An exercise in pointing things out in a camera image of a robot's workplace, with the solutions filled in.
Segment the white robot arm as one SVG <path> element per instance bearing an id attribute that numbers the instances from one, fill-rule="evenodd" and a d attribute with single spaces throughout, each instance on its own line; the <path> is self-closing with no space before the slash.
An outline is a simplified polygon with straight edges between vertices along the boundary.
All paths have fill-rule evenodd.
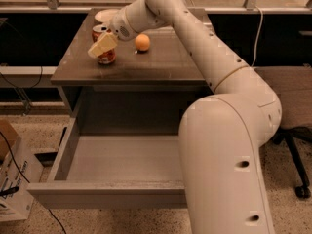
<path id="1" fill-rule="evenodd" d="M 270 86 L 186 7 L 137 0 L 121 9 L 89 49 L 98 57 L 141 32 L 170 25 L 212 94 L 182 116 L 179 157 L 193 234 L 275 234 L 259 149 L 279 128 Z"/>

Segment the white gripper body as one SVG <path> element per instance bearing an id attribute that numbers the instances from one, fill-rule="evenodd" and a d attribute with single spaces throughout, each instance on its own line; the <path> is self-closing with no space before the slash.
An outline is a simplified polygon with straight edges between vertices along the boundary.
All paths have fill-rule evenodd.
<path id="1" fill-rule="evenodd" d="M 118 10 L 112 17 L 109 28 L 122 41 L 130 41 L 135 38 L 135 32 L 129 25 L 125 8 Z"/>

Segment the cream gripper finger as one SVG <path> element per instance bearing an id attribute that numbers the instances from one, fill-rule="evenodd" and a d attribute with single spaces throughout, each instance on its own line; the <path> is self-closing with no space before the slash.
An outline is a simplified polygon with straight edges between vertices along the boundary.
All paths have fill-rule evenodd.
<path id="1" fill-rule="evenodd" d="M 118 37 L 109 32 L 102 33 L 96 42 L 91 46 L 88 50 L 88 55 L 91 58 L 97 58 L 101 56 L 103 53 L 106 53 L 112 49 L 114 49 L 118 44 Z"/>

